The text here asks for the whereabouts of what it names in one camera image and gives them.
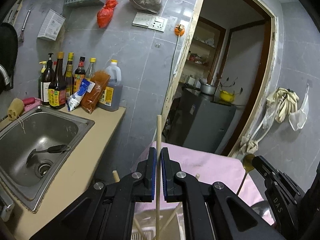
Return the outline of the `large vinegar jug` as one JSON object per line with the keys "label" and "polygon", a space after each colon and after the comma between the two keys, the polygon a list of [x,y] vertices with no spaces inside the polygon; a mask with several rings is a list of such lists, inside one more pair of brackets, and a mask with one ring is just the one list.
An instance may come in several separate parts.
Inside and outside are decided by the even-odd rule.
{"label": "large vinegar jug", "polygon": [[110,65],[105,70],[110,76],[110,79],[99,99],[98,107],[114,112],[119,108],[123,90],[121,70],[118,67],[118,61],[112,59]]}

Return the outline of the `grey cabinet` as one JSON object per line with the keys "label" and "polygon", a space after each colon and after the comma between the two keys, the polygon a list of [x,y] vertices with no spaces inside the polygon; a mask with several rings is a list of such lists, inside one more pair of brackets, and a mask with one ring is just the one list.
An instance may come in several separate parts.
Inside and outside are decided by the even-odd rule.
{"label": "grey cabinet", "polygon": [[170,125],[167,142],[215,153],[235,112],[236,107],[231,104],[222,103],[198,90],[185,88]]}

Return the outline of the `white plastic utensil holder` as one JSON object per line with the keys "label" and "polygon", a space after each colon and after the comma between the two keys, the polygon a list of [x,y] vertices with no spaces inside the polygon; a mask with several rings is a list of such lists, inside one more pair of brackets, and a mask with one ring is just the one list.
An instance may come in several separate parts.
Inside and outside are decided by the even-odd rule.
{"label": "white plastic utensil holder", "polygon": [[[135,213],[131,239],[156,239],[155,210]],[[159,239],[185,239],[182,208],[160,211]]]}

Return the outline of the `clear plastic bag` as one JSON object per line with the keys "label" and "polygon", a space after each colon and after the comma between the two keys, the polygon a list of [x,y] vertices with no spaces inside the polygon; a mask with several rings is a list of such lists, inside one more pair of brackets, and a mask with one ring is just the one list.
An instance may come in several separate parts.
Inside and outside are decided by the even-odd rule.
{"label": "clear plastic bag", "polygon": [[289,123],[291,128],[296,132],[303,129],[309,113],[309,84],[307,84],[305,95],[301,107],[294,113],[289,114]]}

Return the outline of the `gold spoon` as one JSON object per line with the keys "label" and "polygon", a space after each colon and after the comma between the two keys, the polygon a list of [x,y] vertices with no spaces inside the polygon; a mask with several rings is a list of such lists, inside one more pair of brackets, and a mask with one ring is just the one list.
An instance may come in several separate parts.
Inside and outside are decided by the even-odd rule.
{"label": "gold spoon", "polygon": [[243,186],[243,184],[245,182],[245,179],[246,179],[247,175],[249,174],[250,171],[254,170],[254,167],[252,165],[252,161],[253,161],[254,158],[255,158],[254,154],[247,154],[247,155],[245,155],[245,157],[242,160],[242,166],[243,166],[243,168],[245,170],[245,175],[244,175],[244,177],[243,177],[243,179],[241,181],[241,184],[240,184],[240,186],[239,186],[239,188],[238,188],[238,190],[236,192],[237,196],[239,195],[239,193],[240,193],[240,191],[242,189],[242,186]]}

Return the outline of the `loofah sponge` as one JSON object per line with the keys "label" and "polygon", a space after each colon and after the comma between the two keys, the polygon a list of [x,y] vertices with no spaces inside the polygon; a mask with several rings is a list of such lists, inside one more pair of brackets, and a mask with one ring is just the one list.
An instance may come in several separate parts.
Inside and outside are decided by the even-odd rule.
{"label": "loofah sponge", "polygon": [[20,114],[24,111],[24,103],[21,99],[14,98],[14,100],[11,102],[8,111],[7,116],[8,119],[13,121],[20,117]]}

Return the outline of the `orange spice bag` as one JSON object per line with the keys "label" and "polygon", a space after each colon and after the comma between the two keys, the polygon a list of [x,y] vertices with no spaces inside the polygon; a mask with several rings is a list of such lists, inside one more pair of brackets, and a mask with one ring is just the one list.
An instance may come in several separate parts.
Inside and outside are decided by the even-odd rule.
{"label": "orange spice bag", "polygon": [[101,98],[110,80],[110,75],[105,70],[96,71],[90,79],[90,86],[83,99],[81,100],[81,107],[89,114],[92,114],[98,101]]}

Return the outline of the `wall switch panel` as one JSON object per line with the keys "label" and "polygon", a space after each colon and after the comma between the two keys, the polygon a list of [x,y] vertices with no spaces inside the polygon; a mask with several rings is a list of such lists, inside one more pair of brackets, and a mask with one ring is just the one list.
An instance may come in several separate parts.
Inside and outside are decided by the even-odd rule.
{"label": "wall switch panel", "polygon": [[135,18],[132,21],[132,25],[136,27],[164,32],[167,22],[167,18],[138,12],[136,13]]}

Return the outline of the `white wall box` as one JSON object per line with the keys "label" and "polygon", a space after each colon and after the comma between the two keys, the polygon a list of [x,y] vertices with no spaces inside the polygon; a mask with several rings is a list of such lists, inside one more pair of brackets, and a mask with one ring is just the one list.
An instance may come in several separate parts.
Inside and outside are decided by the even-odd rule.
{"label": "white wall box", "polygon": [[37,38],[47,41],[56,41],[65,20],[66,19],[63,16],[54,10],[49,9],[44,22],[41,25]]}

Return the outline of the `red plastic bag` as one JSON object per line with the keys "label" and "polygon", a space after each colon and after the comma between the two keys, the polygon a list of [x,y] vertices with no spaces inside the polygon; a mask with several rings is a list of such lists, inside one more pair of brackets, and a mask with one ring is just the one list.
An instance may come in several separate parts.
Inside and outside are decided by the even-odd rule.
{"label": "red plastic bag", "polygon": [[106,28],[111,22],[117,0],[106,0],[105,5],[97,13],[97,24],[99,28]]}

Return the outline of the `dark soy sauce bottle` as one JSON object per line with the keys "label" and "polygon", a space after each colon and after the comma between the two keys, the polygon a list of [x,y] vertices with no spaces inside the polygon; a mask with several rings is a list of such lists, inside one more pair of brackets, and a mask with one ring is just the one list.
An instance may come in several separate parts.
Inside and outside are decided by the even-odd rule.
{"label": "dark soy sauce bottle", "polygon": [[61,109],[66,104],[66,83],[63,77],[64,52],[57,54],[55,75],[48,88],[49,105],[53,109]]}

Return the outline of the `pink soap dish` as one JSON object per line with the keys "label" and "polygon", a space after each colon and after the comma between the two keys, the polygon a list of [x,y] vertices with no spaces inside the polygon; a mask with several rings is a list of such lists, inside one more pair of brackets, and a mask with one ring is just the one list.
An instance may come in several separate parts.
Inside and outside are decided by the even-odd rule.
{"label": "pink soap dish", "polygon": [[25,112],[28,112],[41,105],[41,100],[39,98],[34,97],[23,99],[22,102],[24,104]]}

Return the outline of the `yellow bowl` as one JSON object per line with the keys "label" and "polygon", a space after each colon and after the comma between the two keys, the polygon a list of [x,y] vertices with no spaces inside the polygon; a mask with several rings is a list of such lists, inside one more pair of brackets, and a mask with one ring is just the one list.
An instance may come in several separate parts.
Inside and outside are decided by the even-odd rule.
{"label": "yellow bowl", "polygon": [[232,103],[235,99],[235,94],[229,93],[225,90],[221,90],[219,97],[225,102]]}

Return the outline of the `wooden chopstick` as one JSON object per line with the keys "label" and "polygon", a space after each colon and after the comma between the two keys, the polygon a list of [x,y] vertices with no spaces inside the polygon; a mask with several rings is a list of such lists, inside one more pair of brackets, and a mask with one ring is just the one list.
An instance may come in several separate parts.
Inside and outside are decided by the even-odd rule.
{"label": "wooden chopstick", "polygon": [[155,239],[159,240],[160,228],[160,193],[161,193],[161,142],[162,142],[162,116],[157,115],[157,135],[156,135],[156,151],[157,151],[157,166],[156,166],[156,234]]}
{"label": "wooden chopstick", "polygon": [[[114,181],[116,183],[120,182],[120,178],[119,178],[119,174],[118,174],[117,170],[113,170],[112,174],[113,174]],[[141,228],[141,226],[139,224],[139,221],[136,219],[136,217],[133,218],[133,223],[136,226],[136,228],[137,228],[140,236],[142,237],[142,239],[148,240],[148,238],[146,237],[145,233],[143,232],[143,230],[142,230],[142,228]]]}
{"label": "wooden chopstick", "polygon": [[159,239],[185,239],[182,202],[170,211],[170,215],[160,228]]}

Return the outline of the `orange wall plug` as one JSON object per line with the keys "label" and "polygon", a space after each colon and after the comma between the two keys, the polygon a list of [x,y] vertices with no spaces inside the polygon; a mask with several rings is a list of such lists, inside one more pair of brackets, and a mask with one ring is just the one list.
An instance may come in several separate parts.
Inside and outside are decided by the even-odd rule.
{"label": "orange wall plug", "polygon": [[174,33],[177,37],[181,37],[184,35],[185,32],[185,27],[182,24],[177,24],[175,29],[174,29]]}

